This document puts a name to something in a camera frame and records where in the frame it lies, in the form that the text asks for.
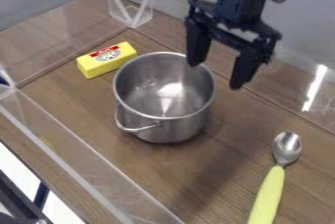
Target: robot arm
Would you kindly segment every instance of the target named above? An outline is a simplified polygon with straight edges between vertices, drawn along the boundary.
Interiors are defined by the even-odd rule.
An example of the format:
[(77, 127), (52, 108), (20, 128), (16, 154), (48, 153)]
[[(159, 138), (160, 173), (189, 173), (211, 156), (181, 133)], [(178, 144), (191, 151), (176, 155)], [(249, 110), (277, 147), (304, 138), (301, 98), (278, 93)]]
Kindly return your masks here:
[[(265, 0), (217, 0), (210, 3), (190, 0), (190, 11), (186, 17), (187, 61), (191, 67), (205, 61), (211, 39), (223, 43), (239, 52), (237, 57), (230, 88), (239, 89), (249, 82), (261, 64), (268, 64), (281, 34), (261, 20)], [(253, 41), (219, 28), (239, 29), (256, 33)]]

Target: yellow package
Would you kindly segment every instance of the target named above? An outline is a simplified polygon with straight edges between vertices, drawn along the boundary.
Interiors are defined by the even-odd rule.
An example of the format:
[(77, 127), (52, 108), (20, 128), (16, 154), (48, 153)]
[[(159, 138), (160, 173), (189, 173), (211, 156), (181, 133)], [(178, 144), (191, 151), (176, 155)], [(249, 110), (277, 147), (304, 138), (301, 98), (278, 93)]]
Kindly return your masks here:
[(124, 41), (118, 45), (77, 57), (77, 67), (87, 79), (119, 68), (138, 55), (131, 44)]

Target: pot rim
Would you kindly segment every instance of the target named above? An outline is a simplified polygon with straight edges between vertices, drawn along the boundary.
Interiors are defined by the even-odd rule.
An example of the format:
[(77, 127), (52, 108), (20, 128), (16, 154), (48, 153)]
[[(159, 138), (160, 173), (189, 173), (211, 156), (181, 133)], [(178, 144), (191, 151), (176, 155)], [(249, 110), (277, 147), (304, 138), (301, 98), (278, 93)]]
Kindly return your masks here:
[(210, 98), (207, 99), (205, 105), (202, 106), (202, 108), (193, 112), (193, 113), (189, 113), (189, 114), (185, 114), (185, 115), (181, 115), (181, 116), (154, 116), (154, 115), (150, 115), (150, 114), (146, 114), (143, 112), (139, 112), (136, 110), (134, 110), (126, 103), (124, 101), (120, 99), (119, 97), (119, 94), (116, 93), (116, 80), (118, 80), (118, 77), (123, 71), (124, 68), (127, 68), (127, 66), (135, 62), (138, 59), (144, 59), (146, 57), (148, 56), (152, 56), (152, 55), (160, 55), (160, 54), (168, 54), (168, 55), (174, 55), (174, 56), (178, 56), (178, 57), (186, 57), (186, 55), (181, 54), (181, 53), (176, 53), (176, 52), (152, 52), (152, 53), (147, 53), (147, 54), (143, 54), (138, 57), (135, 57), (134, 59), (131, 59), (130, 61), (127, 61), (123, 66), (119, 68), (116, 74), (115, 74), (115, 77), (114, 77), (114, 80), (112, 80), (112, 91), (114, 91), (114, 95), (115, 95), (115, 98), (116, 98), (116, 101), (118, 103), (120, 103), (120, 105), (126, 108), (126, 110), (128, 110), (130, 112), (138, 114), (139, 116), (143, 116), (143, 117), (147, 117), (150, 119), (158, 119), (158, 120), (171, 120), (171, 119), (183, 119), (183, 118), (189, 118), (191, 116), (194, 116), (195, 114), (198, 114), (199, 112), (202, 112), (210, 105), (211, 101), (213, 101), (213, 98), (214, 98), (214, 95), (215, 95), (215, 80), (214, 80), (214, 77), (213, 77), (213, 73), (211, 73), (211, 70), (209, 69), (209, 67), (205, 65), (205, 64), (199, 64), (199, 66), (205, 69), (206, 73), (209, 74), (209, 77), (210, 77), (210, 80), (211, 80), (211, 83), (213, 83), (213, 91), (211, 91), (211, 95), (210, 95)]

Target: yellow handle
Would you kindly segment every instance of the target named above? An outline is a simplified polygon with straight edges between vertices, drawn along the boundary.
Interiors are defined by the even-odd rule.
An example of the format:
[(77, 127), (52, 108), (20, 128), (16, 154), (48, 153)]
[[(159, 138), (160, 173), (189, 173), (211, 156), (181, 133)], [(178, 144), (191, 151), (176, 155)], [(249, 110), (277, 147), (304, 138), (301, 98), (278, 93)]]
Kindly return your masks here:
[(260, 186), (248, 224), (272, 224), (281, 198), (285, 172), (273, 166)]

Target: metal spoon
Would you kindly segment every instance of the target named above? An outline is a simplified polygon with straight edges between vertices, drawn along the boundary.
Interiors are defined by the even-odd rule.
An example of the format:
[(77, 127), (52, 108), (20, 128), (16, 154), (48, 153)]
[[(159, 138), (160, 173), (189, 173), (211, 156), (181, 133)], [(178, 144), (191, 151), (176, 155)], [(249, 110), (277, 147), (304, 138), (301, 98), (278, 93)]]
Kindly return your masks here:
[(272, 152), (277, 164), (270, 168), (260, 186), (250, 211), (249, 224), (273, 223), (284, 187), (284, 166), (298, 158), (301, 147), (300, 137), (292, 132), (284, 132), (274, 138)]

